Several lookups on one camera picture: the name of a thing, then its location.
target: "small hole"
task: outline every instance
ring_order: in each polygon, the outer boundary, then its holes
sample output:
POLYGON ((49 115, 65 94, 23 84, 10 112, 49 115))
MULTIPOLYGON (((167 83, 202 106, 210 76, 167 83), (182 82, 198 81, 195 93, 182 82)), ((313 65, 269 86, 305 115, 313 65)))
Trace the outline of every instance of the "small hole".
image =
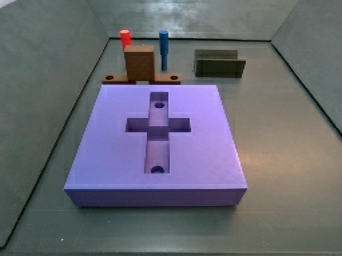
POLYGON ((155 107, 157 108, 163 108, 165 107, 165 103, 163 102, 157 102, 155 103, 155 107))
POLYGON ((153 167, 151 173, 165 173, 165 168, 162 166, 157 165, 153 167))

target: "purple box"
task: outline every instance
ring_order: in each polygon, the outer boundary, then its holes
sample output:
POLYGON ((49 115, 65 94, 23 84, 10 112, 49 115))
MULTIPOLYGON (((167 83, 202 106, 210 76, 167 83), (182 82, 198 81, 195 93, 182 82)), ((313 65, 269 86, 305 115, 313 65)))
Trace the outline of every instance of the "purple box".
POLYGON ((216 85, 103 85, 65 186, 78 206, 237 205, 248 190, 216 85))

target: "red peg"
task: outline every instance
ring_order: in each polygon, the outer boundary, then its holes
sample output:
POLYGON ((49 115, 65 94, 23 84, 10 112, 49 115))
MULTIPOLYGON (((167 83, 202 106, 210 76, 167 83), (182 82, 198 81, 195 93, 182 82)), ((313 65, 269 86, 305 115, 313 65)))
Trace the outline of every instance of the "red peg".
POLYGON ((131 45, 131 32, 130 30, 125 29, 121 31, 121 38, 122 38, 122 46, 123 46, 123 50, 126 45, 131 45))

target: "cross-shaped hole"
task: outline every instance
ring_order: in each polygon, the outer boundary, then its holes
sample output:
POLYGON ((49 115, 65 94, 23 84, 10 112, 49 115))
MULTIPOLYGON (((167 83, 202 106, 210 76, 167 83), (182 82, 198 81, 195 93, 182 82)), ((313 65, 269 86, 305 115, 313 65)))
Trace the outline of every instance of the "cross-shaped hole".
POLYGON ((169 118, 169 93, 150 95, 149 118, 127 118, 126 132, 147 132, 146 173, 170 173, 170 132, 191 132, 190 118, 169 118))

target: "metal wall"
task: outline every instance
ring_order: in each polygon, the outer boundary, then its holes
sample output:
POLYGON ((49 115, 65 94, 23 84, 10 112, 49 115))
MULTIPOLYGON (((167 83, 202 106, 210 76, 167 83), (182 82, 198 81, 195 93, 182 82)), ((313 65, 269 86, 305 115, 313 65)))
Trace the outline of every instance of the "metal wall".
POLYGON ((109 37, 87 1, 18 0, 0 24, 2 247, 109 37))
POLYGON ((90 0, 111 37, 272 40, 298 0, 90 0))
POLYGON ((301 0, 273 44, 342 132, 341 10, 341 0, 301 0))

